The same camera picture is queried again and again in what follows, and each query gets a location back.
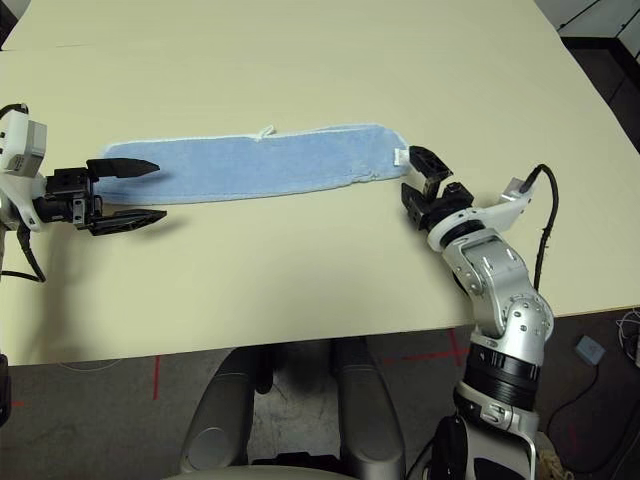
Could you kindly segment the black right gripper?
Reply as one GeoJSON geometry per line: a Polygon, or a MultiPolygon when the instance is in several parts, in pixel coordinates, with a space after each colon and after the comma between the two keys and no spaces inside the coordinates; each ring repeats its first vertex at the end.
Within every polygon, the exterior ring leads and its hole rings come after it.
{"type": "Polygon", "coordinates": [[[425,197],[436,197],[440,184],[453,172],[431,150],[422,146],[409,147],[409,162],[425,179],[423,194],[407,183],[401,184],[401,201],[413,224],[433,229],[446,217],[472,206],[473,194],[460,182],[445,186],[442,195],[427,204],[425,197]]]}

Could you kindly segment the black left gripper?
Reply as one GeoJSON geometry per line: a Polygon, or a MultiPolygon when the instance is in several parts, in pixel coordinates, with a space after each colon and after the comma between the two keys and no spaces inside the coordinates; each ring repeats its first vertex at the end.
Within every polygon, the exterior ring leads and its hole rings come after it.
{"type": "Polygon", "coordinates": [[[102,216],[102,200],[94,193],[100,178],[135,178],[160,170],[155,163],[134,158],[100,158],[86,161],[87,167],[56,169],[46,177],[45,193],[34,200],[45,223],[66,222],[94,236],[129,232],[151,225],[166,211],[131,209],[102,216]]]}

